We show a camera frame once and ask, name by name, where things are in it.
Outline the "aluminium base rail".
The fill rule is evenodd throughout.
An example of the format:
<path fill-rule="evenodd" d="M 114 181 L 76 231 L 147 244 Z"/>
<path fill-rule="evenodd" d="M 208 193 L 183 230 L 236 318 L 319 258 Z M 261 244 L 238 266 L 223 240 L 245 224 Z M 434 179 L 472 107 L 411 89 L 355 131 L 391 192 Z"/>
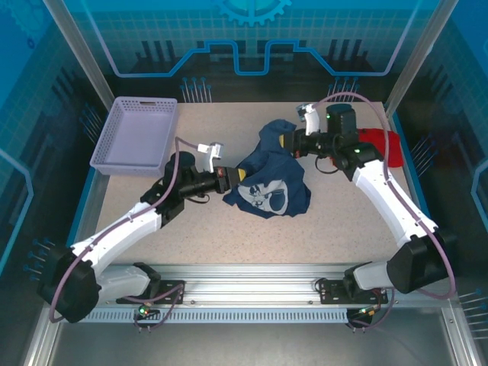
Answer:
<path fill-rule="evenodd" d="M 339 280 L 346 264 L 154 265 L 165 280 L 185 281 L 181 308 L 319 308 L 314 283 Z"/>

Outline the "aluminium frame post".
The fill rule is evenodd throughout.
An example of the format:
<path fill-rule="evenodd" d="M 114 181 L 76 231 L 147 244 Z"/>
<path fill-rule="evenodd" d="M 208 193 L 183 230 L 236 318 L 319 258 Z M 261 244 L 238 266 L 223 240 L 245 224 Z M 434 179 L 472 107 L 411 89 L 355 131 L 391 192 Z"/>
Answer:
<path fill-rule="evenodd" d="M 114 103 L 114 94 L 64 1 L 43 0 L 43 3 L 102 104 L 109 111 Z"/>
<path fill-rule="evenodd" d="M 422 64 L 432 51 L 435 42 L 447 24 L 459 0 L 439 0 L 419 41 L 409 56 L 386 102 L 386 116 L 391 118 L 413 83 Z"/>

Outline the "navy blue t-shirt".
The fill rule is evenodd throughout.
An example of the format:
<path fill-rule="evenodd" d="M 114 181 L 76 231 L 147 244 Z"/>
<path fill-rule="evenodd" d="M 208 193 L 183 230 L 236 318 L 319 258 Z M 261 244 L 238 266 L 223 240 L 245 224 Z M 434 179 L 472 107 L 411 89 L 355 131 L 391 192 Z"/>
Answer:
<path fill-rule="evenodd" d="M 264 125 L 255 149 L 237 165 L 245 179 L 223 196 L 224 203 L 265 219 L 308 211 L 311 191 L 303 181 L 304 169 L 279 141 L 295 130 L 295 124 L 283 119 Z"/>

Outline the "red t-shirt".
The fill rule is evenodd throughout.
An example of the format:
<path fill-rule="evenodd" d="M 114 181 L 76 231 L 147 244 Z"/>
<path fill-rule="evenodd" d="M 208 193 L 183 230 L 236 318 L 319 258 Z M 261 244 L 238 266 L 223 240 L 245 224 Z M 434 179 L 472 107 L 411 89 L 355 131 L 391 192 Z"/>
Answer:
<path fill-rule="evenodd" d="M 403 166 L 400 137 L 397 133 L 379 128 L 359 128 L 349 132 L 329 132 L 331 136 L 331 159 L 336 168 L 354 172 L 366 163 L 387 162 L 388 168 Z"/>

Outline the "lavender plastic basket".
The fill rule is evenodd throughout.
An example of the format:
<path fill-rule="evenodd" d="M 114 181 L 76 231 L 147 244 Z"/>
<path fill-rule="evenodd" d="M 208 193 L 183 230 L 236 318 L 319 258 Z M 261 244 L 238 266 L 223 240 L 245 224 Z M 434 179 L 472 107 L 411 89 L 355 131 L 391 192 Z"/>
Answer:
<path fill-rule="evenodd" d="M 91 156 L 102 175 L 159 178 L 178 124 L 174 98 L 118 97 Z"/>

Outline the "small LED circuit board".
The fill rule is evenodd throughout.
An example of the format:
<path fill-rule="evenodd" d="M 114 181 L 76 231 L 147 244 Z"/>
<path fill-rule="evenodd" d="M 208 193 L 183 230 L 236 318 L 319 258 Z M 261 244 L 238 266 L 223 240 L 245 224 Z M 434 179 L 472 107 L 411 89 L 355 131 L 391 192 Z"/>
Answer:
<path fill-rule="evenodd" d="M 377 305 L 377 304 L 358 308 L 358 309 L 348 309 L 347 317 L 349 319 L 357 319 L 357 318 L 365 318 L 365 317 L 368 318 L 368 317 L 372 317 L 379 310 L 381 310 L 381 305 Z"/>
<path fill-rule="evenodd" d="M 160 314 L 160 311 L 153 309 L 152 305 L 152 303 L 141 304 L 136 311 L 136 320 L 155 319 Z"/>

